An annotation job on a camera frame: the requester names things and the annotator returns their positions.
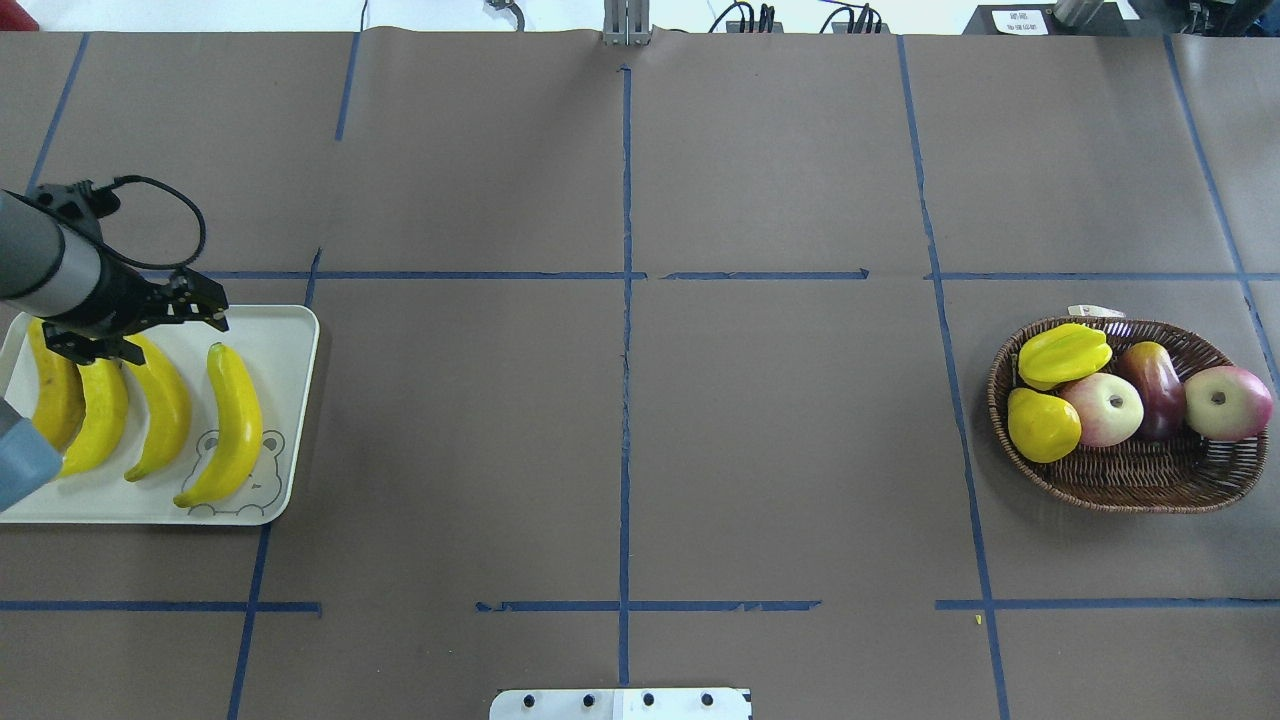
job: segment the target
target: eggplant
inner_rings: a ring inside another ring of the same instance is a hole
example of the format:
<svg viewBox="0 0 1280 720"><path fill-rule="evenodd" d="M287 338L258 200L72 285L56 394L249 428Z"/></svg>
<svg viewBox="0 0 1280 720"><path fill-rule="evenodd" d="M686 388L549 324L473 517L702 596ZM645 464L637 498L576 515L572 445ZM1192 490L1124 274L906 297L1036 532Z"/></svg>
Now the eggplant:
<svg viewBox="0 0 1280 720"><path fill-rule="evenodd" d="M1142 439L1170 439L1187 416L1187 391L1169 351L1158 342L1139 342L1116 363L1116 374L1133 383L1142 398Z"/></svg>

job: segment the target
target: wicker basket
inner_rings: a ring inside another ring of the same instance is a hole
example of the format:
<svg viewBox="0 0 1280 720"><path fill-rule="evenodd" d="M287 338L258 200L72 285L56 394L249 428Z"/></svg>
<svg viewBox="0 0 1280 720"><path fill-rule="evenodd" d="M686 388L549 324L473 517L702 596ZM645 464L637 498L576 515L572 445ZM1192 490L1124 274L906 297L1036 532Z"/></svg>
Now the wicker basket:
<svg viewBox="0 0 1280 720"><path fill-rule="evenodd" d="M1009 439L1009 393L1018 387L1015 361L1024 342L1062 323L1107 333L1115 350L1103 368L1130 346L1149 340L1169 350L1178 377L1231 361L1208 341L1181 328L1129 318L1048 318L1027 325L996 354L987 377L987 410L1005 454L1053 497L1103 512L1210 512L1244 497L1258 482L1267 459L1267 433L1239 442L1208 441L1185 425L1171 441L1137 438L1112 447L1078 447L1055 462L1032 462Z"/></svg>

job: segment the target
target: printed bear face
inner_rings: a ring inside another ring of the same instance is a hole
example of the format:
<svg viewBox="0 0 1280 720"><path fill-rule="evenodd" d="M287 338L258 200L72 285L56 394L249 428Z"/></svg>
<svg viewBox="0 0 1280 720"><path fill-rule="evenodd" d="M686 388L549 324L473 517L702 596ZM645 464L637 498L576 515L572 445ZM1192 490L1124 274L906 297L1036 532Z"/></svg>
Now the printed bear face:
<svg viewBox="0 0 1280 720"><path fill-rule="evenodd" d="M212 454L215 447L218 447L218 430L209 430L196 441L196 465L187 479L182 482L183 491L200 477L200 471L207 464L206 457ZM268 509L280 502L284 496L284 473L287 470L280 466L282 455L284 455L284 436L276 430L265 430L262 433L262 452L259 454L257 465L253 466L253 471L250 473L244 484L229 497L214 503L197 505L187 512L206 518L242 514L265 518Z"/></svg>

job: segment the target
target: yellow banana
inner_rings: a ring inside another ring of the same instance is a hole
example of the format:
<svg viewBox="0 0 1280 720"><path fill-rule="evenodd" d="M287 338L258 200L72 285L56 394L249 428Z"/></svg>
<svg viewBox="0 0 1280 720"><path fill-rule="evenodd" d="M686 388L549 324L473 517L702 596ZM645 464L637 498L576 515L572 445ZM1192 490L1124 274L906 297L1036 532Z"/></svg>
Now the yellow banana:
<svg viewBox="0 0 1280 720"><path fill-rule="evenodd" d="M262 407L244 361L219 342L209 348L206 365L218 401L218 447L196 484L173 498L178 507L216 502L239 489L262 450Z"/></svg>
<svg viewBox="0 0 1280 720"><path fill-rule="evenodd" d="M147 401L147 437L142 441L142 457L124 473L131 483L164 468L182 452L191 432L191 393L169 356L146 336L125 340L142 348L145 365L125 363L142 387Z"/></svg>
<svg viewBox="0 0 1280 720"><path fill-rule="evenodd" d="M84 419L84 392L76 364L45 346L42 325L44 320L38 318L27 325L27 342L36 357L36 375L40 378L40 397L31 424L49 445L61 450Z"/></svg>
<svg viewBox="0 0 1280 720"><path fill-rule="evenodd" d="M59 478L92 470L106 461L124 434L129 414L129 392L115 360L95 360L77 365L84 386L84 424L63 456Z"/></svg>

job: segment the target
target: white bracket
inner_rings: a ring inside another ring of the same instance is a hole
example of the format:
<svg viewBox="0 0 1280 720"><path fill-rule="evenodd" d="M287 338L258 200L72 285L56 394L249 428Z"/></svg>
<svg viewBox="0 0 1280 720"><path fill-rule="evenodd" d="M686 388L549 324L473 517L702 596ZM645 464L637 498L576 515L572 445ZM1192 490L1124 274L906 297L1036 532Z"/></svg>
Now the white bracket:
<svg viewBox="0 0 1280 720"><path fill-rule="evenodd" d="M605 45L649 45L649 0L604 0Z"/></svg>
<svg viewBox="0 0 1280 720"><path fill-rule="evenodd" d="M751 691L622 688L504 691L489 720L751 720Z"/></svg>

